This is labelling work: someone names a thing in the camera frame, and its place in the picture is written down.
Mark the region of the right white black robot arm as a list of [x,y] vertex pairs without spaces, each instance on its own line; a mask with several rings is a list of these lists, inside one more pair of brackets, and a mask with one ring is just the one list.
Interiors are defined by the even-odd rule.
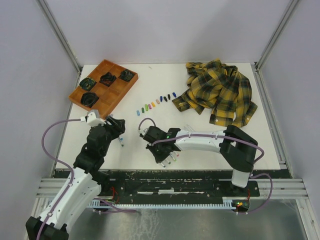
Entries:
[[147,142],[146,149],[158,164],[163,163],[174,152],[197,150],[221,154],[232,168],[229,183],[231,193],[240,196],[247,191],[248,180],[256,162],[256,152],[260,148],[258,142],[239,127],[229,125],[225,130],[214,132],[170,128],[165,132],[151,125],[138,132]]

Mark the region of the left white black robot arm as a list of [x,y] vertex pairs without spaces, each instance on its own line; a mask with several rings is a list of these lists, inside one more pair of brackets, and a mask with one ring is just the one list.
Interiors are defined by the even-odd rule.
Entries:
[[73,225],[89,203],[111,189],[109,176],[100,171],[109,146],[125,133],[126,121],[112,116],[100,118],[94,110],[78,118],[90,126],[86,143],[70,170],[67,180],[52,202],[38,217],[31,216],[25,226],[30,240],[67,240]]

